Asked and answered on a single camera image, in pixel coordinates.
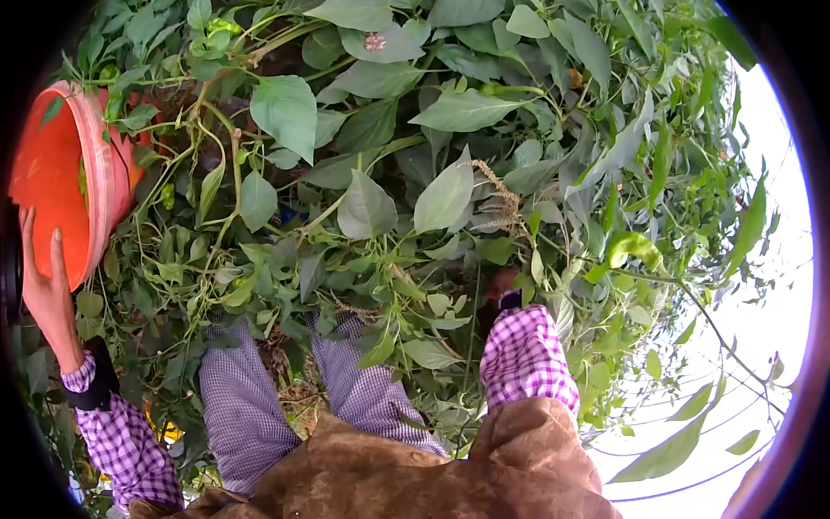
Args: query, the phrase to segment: brown cloth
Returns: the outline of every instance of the brown cloth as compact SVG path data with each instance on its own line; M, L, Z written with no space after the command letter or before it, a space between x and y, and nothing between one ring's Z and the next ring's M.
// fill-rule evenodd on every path
M530 398L488 414L469 459L456 461L325 414L308 441L263 474L251 497L212 487L171 517L621 518L601 491L568 408ZM165 517L164 507L144 500L130 503L129 512Z

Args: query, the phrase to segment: purple checkered fabric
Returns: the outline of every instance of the purple checkered fabric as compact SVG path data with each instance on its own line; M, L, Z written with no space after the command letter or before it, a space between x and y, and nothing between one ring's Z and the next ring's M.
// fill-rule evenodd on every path
M547 308L530 305L502 311L490 335L479 369L487 391L487 408L545 396L576 414L579 390Z
M95 359L90 352L75 373L61 375L73 393L89 389L94 376ZM109 412L76 409L76 417L90 458L112 480L113 500L122 512L127 512L134 499L184 506L170 456L133 405L113 394Z
M310 317L310 327L315 318ZM362 323L342 315L335 329L346 337L317 336L311 349L329 391L332 412L358 430L446 456L427 431L400 419L405 414L423 424L392 369L378 365L359 370L360 352L354 342ZM280 410L276 390L265 371L245 325L233 330L211 326L208 338L231 333L236 349L209 350L199 377L207 437L225 488L250 493L261 475L297 448L301 441ZM70 391L89 387L95 361L86 354L81 368L64 375ZM505 402L532 396L558 399L575 412L579 392L568 374L553 319L544 306L503 311L491 330L481 359L481 382L487 403L496 409ZM144 416L118 396L110 411L77 411L78 424L92 462L112 479L115 504L127 512L134 499L183 505L176 473L165 448L156 442Z

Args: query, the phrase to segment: finger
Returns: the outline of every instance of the finger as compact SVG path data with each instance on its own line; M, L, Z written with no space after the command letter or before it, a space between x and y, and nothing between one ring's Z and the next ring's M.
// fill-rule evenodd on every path
M23 209L21 211L22 231L21 239L23 240L23 272L28 274L39 273L35 265L35 248L32 245L32 228L35 222L35 208L32 207L28 211Z
M66 280L66 264L63 262L63 233L61 228L56 227L52 232L51 254L52 280L68 284Z

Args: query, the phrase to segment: hand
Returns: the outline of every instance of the hand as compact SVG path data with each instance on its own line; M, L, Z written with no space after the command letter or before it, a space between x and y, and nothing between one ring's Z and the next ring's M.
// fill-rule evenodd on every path
M84 364L84 351L75 331L75 307L72 305L69 281L66 279L61 229L55 228L52 233L50 278L42 275L35 264L35 249L32 245L35 208L21 209L20 221L23 239L23 300L55 352L61 373L68 375Z

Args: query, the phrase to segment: purple checkered sleeve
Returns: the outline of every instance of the purple checkered sleeve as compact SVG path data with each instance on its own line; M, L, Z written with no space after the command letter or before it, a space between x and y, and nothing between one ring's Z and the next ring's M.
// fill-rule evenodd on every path
M85 353L84 364L74 373L61 375L73 393L89 389L95 377L95 359ZM115 505L127 513L134 499L184 506L173 462L156 441L147 420L133 405L113 394L109 411L76 409L78 427L90 458L112 480Z
M579 391L547 308L530 305L504 310L487 337L481 383L490 410L519 399L557 399L576 414Z

